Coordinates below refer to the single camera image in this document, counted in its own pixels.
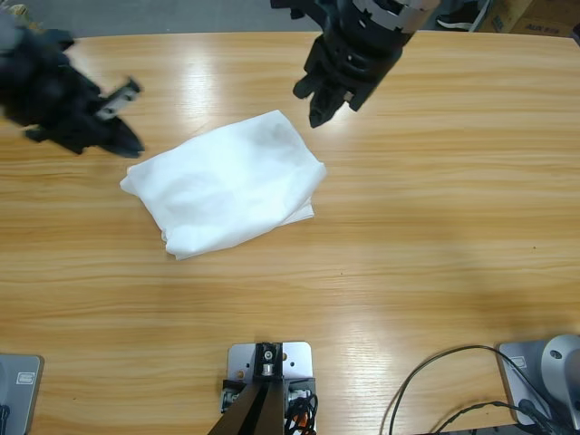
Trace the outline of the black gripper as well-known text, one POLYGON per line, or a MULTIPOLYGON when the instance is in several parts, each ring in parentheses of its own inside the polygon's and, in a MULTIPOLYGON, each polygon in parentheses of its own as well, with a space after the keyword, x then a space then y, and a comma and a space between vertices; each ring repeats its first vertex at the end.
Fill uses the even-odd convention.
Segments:
POLYGON ((273 9, 289 9, 293 20, 305 16, 322 30, 304 64, 305 76, 293 93, 310 100, 314 129, 327 123, 347 104, 358 111, 406 45, 406 34, 372 20, 374 12, 354 1, 271 0, 273 9))
POLYGON ((61 30, 15 29, 15 42, 1 49, 1 108, 25 137, 52 141, 76 154, 99 147, 128 159, 144 151, 138 136, 119 117, 135 102, 140 85, 128 81, 110 95, 79 72, 66 55, 74 45, 61 30))

